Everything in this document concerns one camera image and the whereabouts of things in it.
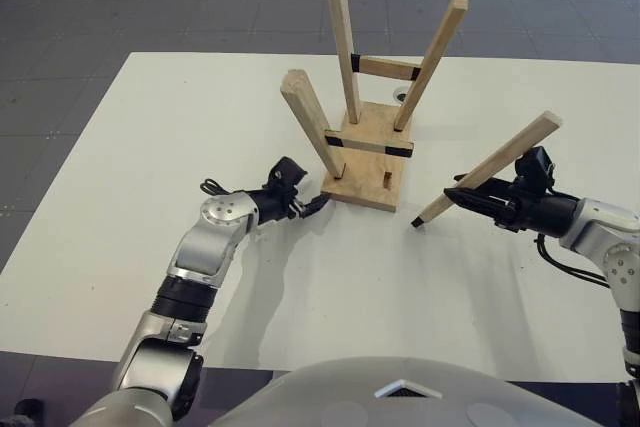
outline wooden stool leg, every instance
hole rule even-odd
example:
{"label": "wooden stool leg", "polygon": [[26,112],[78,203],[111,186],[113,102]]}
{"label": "wooden stool leg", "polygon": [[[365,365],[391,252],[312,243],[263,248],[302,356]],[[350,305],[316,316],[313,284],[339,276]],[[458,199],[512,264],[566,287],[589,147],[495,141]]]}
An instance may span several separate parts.
{"label": "wooden stool leg", "polygon": [[353,34],[351,32],[351,18],[349,17],[348,0],[328,0],[333,35],[336,38],[336,51],[342,74],[344,97],[347,101],[349,122],[357,124],[360,119],[360,94],[358,79],[351,68],[351,54],[353,51]]}
{"label": "wooden stool leg", "polygon": [[342,153],[327,144],[324,132],[329,129],[329,121],[307,73],[304,70],[290,70],[282,79],[280,92],[329,173],[335,178],[342,177],[345,166]]}
{"label": "wooden stool leg", "polygon": [[[541,142],[562,125],[562,119],[546,111],[522,129],[515,137],[487,157],[475,169],[465,175],[454,187],[475,189],[514,162],[531,147]],[[429,204],[411,224],[419,227],[443,213],[453,202],[444,194]]]}
{"label": "wooden stool leg", "polygon": [[438,28],[436,35],[433,37],[424,59],[422,59],[422,63],[420,64],[420,73],[413,84],[411,84],[409,92],[407,92],[407,97],[400,106],[400,110],[398,110],[394,124],[394,128],[396,130],[404,130],[407,125],[411,114],[413,114],[416,105],[418,105],[418,101],[420,100],[424,89],[427,87],[427,84],[429,83],[429,80],[431,80],[431,76],[435,72],[440,59],[447,50],[449,41],[455,34],[456,28],[468,8],[469,0],[451,0],[449,2],[449,6],[442,17],[442,21],[440,22],[440,27]]}

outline wooden plank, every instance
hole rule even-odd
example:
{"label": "wooden plank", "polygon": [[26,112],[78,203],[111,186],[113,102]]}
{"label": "wooden plank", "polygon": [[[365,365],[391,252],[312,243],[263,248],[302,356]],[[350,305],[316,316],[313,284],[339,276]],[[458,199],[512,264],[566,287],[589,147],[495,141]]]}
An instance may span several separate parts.
{"label": "wooden plank", "polygon": [[447,10],[440,21],[440,27],[438,27],[436,35],[431,40],[431,45],[429,46],[424,59],[422,59],[418,78],[413,84],[411,84],[409,92],[407,92],[407,97],[400,106],[398,115],[396,115],[396,130],[402,130],[407,125],[409,117],[411,117],[411,114],[413,114],[414,109],[418,105],[418,101],[420,100],[424,89],[431,80],[436,67],[440,63],[440,59],[447,50],[447,45],[449,45],[449,42],[456,32],[458,24],[460,24],[460,21],[468,9],[469,0],[451,0],[449,2]]}
{"label": "wooden plank", "polygon": [[[397,110],[397,106],[363,102],[358,124],[351,124],[345,113],[342,133],[359,138],[408,141],[409,127],[402,132],[393,129]],[[344,174],[341,179],[327,175],[322,191],[336,200],[395,212],[406,160],[356,149],[345,148],[341,151],[347,164]]]}
{"label": "wooden plank", "polygon": [[[562,119],[553,112],[545,111],[522,129],[506,144],[482,161],[475,169],[460,179],[454,187],[475,189],[506,166],[514,162],[531,147],[541,142],[562,125]],[[411,223],[414,227],[430,222],[453,205],[444,194],[429,204]]]}
{"label": "wooden plank", "polygon": [[328,2],[349,122],[357,124],[360,118],[362,102],[358,91],[358,79],[351,68],[351,54],[354,53],[354,50],[349,2],[348,0],[328,0]]}
{"label": "wooden plank", "polygon": [[399,60],[378,59],[361,55],[358,72],[398,80],[414,80],[420,66]]}
{"label": "wooden plank", "polygon": [[304,70],[290,70],[282,79],[282,96],[289,104],[324,166],[333,177],[341,177],[345,161],[339,149],[331,147],[324,138],[329,121]]}
{"label": "wooden plank", "polygon": [[396,155],[398,157],[411,157],[413,155],[413,142],[406,140],[384,138],[362,138],[354,134],[346,134],[336,130],[325,130],[324,137],[329,145],[344,147],[347,149],[360,149],[379,154]]}

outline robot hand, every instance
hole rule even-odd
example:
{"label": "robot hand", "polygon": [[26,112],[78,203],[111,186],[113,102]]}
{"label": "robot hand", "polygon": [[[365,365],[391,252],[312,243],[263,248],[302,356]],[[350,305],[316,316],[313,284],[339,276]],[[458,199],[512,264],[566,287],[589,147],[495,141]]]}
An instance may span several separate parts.
{"label": "robot hand", "polygon": [[[476,189],[451,188],[444,193],[457,205],[493,218],[500,228],[538,232],[535,242],[547,262],[569,275],[611,289],[622,317],[625,368],[636,379],[627,386],[621,384],[620,398],[635,400],[631,412],[637,421],[640,419],[637,380],[640,379],[640,217],[620,207],[555,191],[554,164],[543,147],[527,151],[516,160],[515,168],[517,177],[513,182],[491,178]],[[546,236],[558,238],[562,247],[589,259],[603,275],[554,260],[546,250]]]}
{"label": "robot hand", "polygon": [[203,358],[206,318],[240,241],[258,225],[308,217],[329,200],[296,198],[307,174],[283,157],[258,190],[227,192],[206,179],[210,198],[196,224],[180,241],[151,309],[142,318],[116,368],[113,392],[73,425],[169,426],[184,417],[195,398]]}

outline black cable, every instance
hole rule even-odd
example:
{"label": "black cable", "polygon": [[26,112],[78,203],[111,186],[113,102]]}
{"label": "black cable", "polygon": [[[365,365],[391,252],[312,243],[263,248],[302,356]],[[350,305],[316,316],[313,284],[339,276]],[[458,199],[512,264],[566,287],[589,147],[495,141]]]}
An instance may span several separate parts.
{"label": "black cable", "polygon": [[205,194],[209,194],[212,196],[229,193],[226,190],[224,190],[224,188],[213,179],[204,179],[204,182],[200,184],[200,190],[202,190]]}
{"label": "black cable", "polygon": [[565,274],[569,274],[573,277],[576,277],[580,280],[584,280],[586,282],[591,282],[592,284],[599,285],[600,287],[609,288],[609,284],[607,284],[607,279],[603,276],[594,274],[593,272],[588,272],[586,270],[576,269],[575,267],[569,267],[568,265],[562,264],[555,260],[549,252],[547,251],[547,247],[544,244],[545,235],[538,234],[538,238],[534,240],[534,242],[538,246],[538,253],[540,257],[549,262],[551,265],[561,270]]}
{"label": "black cable", "polygon": [[580,201],[579,198],[574,197],[570,194],[565,194],[564,192],[558,192],[557,190],[554,190],[553,187],[547,187],[547,189],[549,189],[549,192],[551,192],[556,197],[564,197],[565,199],[575,200],[576,202]]}

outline white tabletop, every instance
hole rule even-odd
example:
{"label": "white tabletop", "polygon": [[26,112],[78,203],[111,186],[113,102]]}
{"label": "white tabletop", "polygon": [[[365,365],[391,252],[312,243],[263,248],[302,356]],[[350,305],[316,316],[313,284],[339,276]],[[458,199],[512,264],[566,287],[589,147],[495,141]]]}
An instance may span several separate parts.
{"label": "white tabletop", "polygon": [[[338,127],[333,56],[129,57],[0,276],[0,350],[117,360],[197,218],[204,177],[256,188],[289,155],[309,171],[303,196],[317,194],[324,167],[279,93],[290,68],[307,70]],[[557,188],[640,210],[639,79],[634,65],[443,59],[414,115],[398,211],[331,202],[245,240],[209,316],[205,365],[399,355],[508,380],[626,378],[610,293],[546,264],[531,232],[458,208],[425,230],[409,222],[547,109],[565,121],[544,142]],[[364,76],[361,95],[392,103],[401,84]]]}

